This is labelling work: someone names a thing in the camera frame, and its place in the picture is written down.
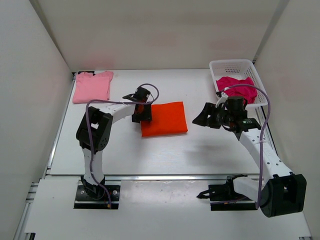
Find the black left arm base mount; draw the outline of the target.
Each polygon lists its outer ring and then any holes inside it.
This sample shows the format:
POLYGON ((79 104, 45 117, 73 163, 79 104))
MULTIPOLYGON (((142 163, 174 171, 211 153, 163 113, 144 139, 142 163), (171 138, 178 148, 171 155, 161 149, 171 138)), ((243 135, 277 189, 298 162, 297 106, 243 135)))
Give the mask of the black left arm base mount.
POLYGON ((85 210, 118 210, 121 195, 121 183, 119 181, 107 181, 105 185, 109 192, 111 203, 108 195, 102 189, 98 195, 88 194, 81 180, 77 183, 77 189, 74 197, 74 209, 85 210))

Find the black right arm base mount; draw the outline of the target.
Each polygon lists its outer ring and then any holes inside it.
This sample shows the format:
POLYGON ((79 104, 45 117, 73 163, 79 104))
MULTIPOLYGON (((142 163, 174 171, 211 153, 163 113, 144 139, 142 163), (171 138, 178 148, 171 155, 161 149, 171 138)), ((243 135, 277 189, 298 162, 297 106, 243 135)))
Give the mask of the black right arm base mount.
POLYGON ((196 197, 209 199, 211 211, 255 211, 255 202, 234 190, 234 180, 247 177, 245 174, 229 175, 225 183, 209 184, 208 189, 196 197))

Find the magenta t-shirt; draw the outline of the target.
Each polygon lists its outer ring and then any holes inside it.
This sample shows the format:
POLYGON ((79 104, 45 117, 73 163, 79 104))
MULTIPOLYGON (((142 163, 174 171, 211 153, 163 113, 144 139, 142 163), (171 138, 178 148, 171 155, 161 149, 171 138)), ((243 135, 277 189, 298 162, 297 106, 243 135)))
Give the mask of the magenta t-shirt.
POLYGON ((250 77, 247 77, 246 79, 238 80, 233 77, 223 76, 216 82, 216 84, 219 91, 222 91, 225 88, 228 88, 227 90, 224 91, 225 94, 227 94, 229 97, 242 96, 247 100, 248 104, 253 104, 256 100, 256 97, 258 96, 258 92, 254 87, 237 86, 237 87, 230 88, 230 86, 236 86, 236 85, 254 86, 254 82, 250 77))

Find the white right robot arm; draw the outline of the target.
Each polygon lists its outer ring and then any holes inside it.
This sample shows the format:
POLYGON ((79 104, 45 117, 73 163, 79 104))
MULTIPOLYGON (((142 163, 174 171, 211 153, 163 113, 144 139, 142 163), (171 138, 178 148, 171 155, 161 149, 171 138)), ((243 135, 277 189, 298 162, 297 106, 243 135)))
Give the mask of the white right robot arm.
POLYGON ((260 208, 268 217, 302 212, 307 181, 295 174, 264 139, 261 125, 249 118, 247 101, 227 97, 222 103, 207 102, 193 124, 234 133, 259 168, 259 180, 246 174, 229 175, 224 184, 210 184, 198 194, 209 199, 211 211, 245 211, 260 208))

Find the orange t-shirt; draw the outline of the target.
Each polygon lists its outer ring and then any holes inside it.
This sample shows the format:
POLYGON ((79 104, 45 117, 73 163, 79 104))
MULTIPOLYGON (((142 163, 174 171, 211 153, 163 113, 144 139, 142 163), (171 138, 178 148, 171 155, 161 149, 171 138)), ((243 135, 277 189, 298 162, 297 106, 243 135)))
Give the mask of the orange t-shirt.
POLYGON ((152 120, 142 121, 140 124, 143 138, 181 135, 188 132, 182 101, 153 104, 151 113, 152 120))

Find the light pink t-shirt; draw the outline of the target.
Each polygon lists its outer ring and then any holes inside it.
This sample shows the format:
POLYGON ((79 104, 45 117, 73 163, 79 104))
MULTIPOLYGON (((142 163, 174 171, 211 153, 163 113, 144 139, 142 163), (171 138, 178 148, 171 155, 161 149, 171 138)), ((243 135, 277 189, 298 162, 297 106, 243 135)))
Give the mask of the light pink t-shirt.
POLYGON ((112 71, 101 73, 81 72, 77 74, 72 103, 86 104, 91 100, 109 100, 113 77, 114 73, 112 71))

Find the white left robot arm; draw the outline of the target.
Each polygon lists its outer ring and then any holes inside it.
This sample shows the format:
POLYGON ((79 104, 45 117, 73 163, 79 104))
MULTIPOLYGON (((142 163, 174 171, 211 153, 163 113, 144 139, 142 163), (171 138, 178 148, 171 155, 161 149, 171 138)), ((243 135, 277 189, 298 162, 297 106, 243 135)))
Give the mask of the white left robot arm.
POLYGON ((86 104, 76 139, 84 155, 85 173, 81 182, 87 195, 94 200, 111 197, 105 185, 102 155, 113 124, 129 116, 137 124, 152 121, 152 103, 156 98, 149 100, 152 94, 145 86, 142 84, 134 93, 123 96, 124 101, 93 99, 86 104))

